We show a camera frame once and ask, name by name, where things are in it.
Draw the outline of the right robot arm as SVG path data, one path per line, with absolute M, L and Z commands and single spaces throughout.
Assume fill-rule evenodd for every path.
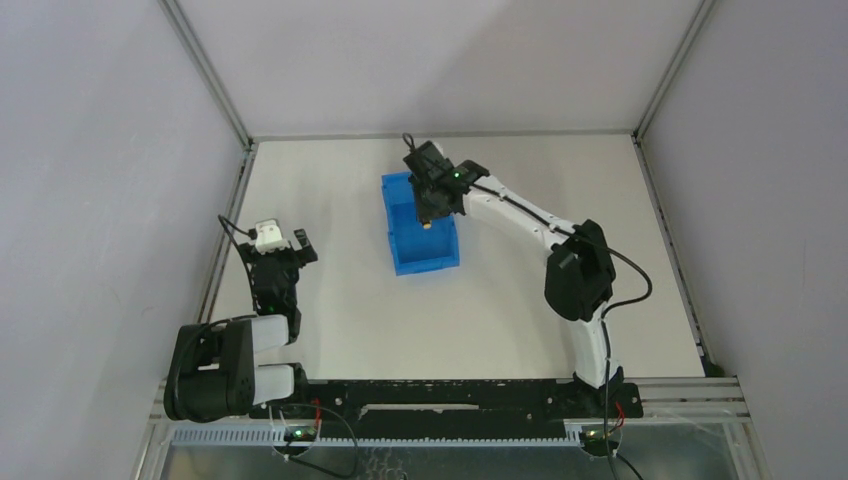
M 484 222 L 538 247 L 544 260 L 543 296 L 565 322 L 575 354 L 579 406 L 605 415 L 618 400 L 623 370 L 612 357 L 605 313 L 616 271 L 602 227 L 562 219 L 508 188 L 473 160 L 453 163 L 433 141 L 402 136 L 416 219 L 424 228 L 454 215 Z

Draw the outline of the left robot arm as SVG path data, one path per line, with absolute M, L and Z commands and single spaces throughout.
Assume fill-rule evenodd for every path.
M 294 231 L 297 248 L 284 237 L 258 232 L 252 243 L 236 246 L 246 269 L 253 312 L 179 329 L 163 396 L 171 420 L 210 423 L 246 415 L 273 400 L 290 417 L 311 407 L 311 388 L 296 380 L 289 364 L 258 367 L 258 352 L 295 342 L 302 314 L 297 283 L 300 270 L 318 260 L 308 234 Z

